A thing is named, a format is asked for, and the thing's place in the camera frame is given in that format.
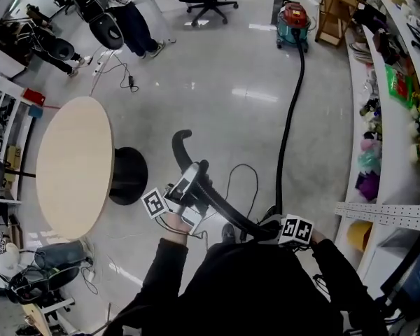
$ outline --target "tiled floor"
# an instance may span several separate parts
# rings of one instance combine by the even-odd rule
[[[203,19],[209,22],[198,29],[184,26],[191,19],[182,3],[157,1],[177,42],[155,59],[138,60],[123,49],[120,58],[136,78],[137,93],[119,88],[121,68],[103,75],[94,91],[110,118],[115,147],[138,149],[148,163],[147,190],[163,188],[179,177],[172,135],[191,129],[193,136],[186,142],[189,154],[194,160],[209,161],[209,174],[220,193],[225,192],[235,165],[244,162],[257,170],[259,193],[251,214],[255,220],[274,202],[277,155],[300,70],[298,52],[277,50],[274,31],[249,29],[249,24],[270,23],[273,0],[238,0],[238,10],[224,8],[228,25],[208,13]],[[148,7],[142,4],[139,9],[153,36],[161,38]],[[57,23],[82,55],[91,55],[99,45],[75,15],[61,16]],[[314,31],[309,44],[283,167],[284,211],[312,219],[333,238],[338,224],[333,210],[344,197],[351,157],[351,80],[344,47],[315,43]],[[108,67],[115,64],[112,59]],[[45,93],[46,104],[61,106],[90,93],[94,65],[71,80],[44,64],[34,87]],[[27,151],[28,171],[36,167],[39,144],[53,113],[45,110],[35,126]],[[253,173],[237,170],[230,186],[232,205],[246,213],[254,192]],[[41,215],[31,179],[23,182],[22,201],[19,216],[24,231],[51,230]],[[210,244],[220,241],[224,222],[215,215],[203,224]],[[118,206],[109,201],[89,234],[97,250],[94,282],[99,296],[91,294],[78,277],[67,288],[76,299],[68,319],[91,331],[104,322],[107,302],[112,302],[113,313],[124,307],[139,291],[161,235],[139,202]],[[189,241],[189,249],[183,288],[206,251],[204,242],[196,239]],[[310,253],[300,257],[307,270],[315,270]]]

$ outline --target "purple object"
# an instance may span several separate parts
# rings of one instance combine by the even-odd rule
[[[369,202],[378,197],[378,188],[379,176],[374,171],[367,174],[363,182],[358,187],[360,193]]]

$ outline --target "person standing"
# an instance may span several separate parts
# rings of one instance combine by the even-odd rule
[[[139,9],[130,0],[108,0],[106,12],[111,13],[122,32],[126,46],[137,56],[144,59],[159,55],[165,47],[163,40],[156,41],[151,37],[148,25]]]
[[[37,34],[40,38],[46,41],[54,42],[56,40],[56,36],[54,36],[51,31],[40,26],[32,26],[29,23],[21,25],[16,22],[15,24],[17,25],[11,26],[11,29],[13,29],[14,35],[17,36],[17,46],[32,50],[36,56],[41,58],[43,61],[56,66],[59,70],[65,72],[69,77],[73,78],[78,75],[77,68],[73,68],[64,61],[52,57],[46,50],[41,48],[40,44],[34,41],[33,34]],[[85,63],[85,60],[77,52],[73,54],[70,60],[76,61],[78,63],[78,67]]]

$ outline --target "yellow object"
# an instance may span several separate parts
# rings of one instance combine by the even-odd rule
[[[357,220],[351,224],[347,231],[349,243],[359,251],[364,251],[369,241],[370,231],[373,223],[370,221]]]

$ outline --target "vacuum handle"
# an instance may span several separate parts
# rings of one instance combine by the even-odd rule
[[[189,166],[193,163],[190,156],[183,145],[183,140],[185,138],[191,137],[192,132],[189,129],[183,129],[179,132],[176,132],[173,136],[173,154],[176,158],[179,168],[181,168],[182,173],[184,173]]]

